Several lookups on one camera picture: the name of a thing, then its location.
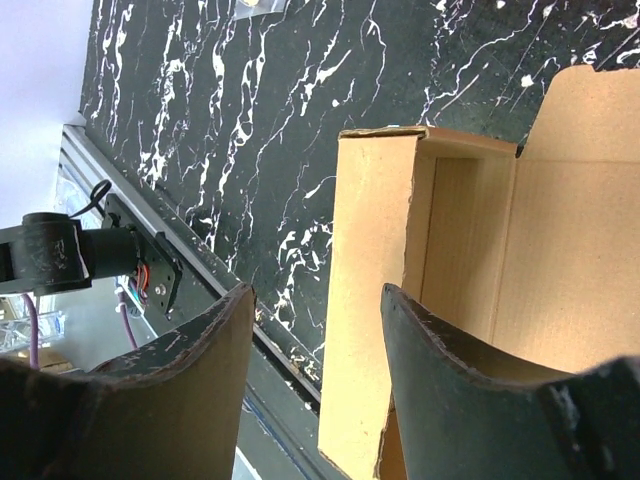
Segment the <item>black cable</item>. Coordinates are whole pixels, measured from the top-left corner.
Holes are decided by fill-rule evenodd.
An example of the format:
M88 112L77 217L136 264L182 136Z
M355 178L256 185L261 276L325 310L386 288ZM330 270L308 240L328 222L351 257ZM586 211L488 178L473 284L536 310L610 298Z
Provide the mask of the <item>black cable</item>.
M100 202L104 197L106 197L107 193L111 190L111 182L109 180L102 180L96 183L93 190L89 194L89 203L86 207L78 210L76 213L71 215L70 218L79 217L80 215L91 211L92 209L98 210L98 213L104 218L104 209L100 206Z

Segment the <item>black cylindrical joint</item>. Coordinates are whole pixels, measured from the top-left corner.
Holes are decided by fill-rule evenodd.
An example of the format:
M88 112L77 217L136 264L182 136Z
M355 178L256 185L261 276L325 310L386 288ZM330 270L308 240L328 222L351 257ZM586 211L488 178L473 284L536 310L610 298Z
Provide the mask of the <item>black cylindrical joint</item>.
M108 228L82 232L82 254L91 278L107 278L135 272L140 255L136 232Z

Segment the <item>clear plastic bag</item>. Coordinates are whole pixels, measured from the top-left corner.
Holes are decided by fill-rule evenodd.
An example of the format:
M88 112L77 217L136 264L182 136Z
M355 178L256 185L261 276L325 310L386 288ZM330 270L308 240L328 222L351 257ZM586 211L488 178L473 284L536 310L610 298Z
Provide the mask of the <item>clear plastic bag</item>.
M287 6L287 0L236 0L234 20L266 15L267 13L282 13Z
M38 345L40 347L64 337L65 317L62 312L38 315ZM31 339L31 320L19 318L0 322L0 353L27 349Z

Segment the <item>open cardboard box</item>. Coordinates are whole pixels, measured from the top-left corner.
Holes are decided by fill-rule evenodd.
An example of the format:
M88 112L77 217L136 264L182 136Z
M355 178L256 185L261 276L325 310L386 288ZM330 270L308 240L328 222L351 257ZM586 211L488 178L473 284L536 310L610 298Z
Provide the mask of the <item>open cardboard box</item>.
M517 159L445 129L342 133L318 443L347 476L405 478L385 282L559 370L640 353L638 112L640 70L583 66L553 79Z

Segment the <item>marble surface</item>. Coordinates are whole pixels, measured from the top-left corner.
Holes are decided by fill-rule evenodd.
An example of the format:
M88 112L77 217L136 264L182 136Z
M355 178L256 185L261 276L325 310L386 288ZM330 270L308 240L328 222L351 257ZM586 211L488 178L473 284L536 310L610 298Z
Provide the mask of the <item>marble surface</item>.
M320 385L337 136L429 124L525 142L562 68L640 63L640 1L96 0L87 132L237 277Z

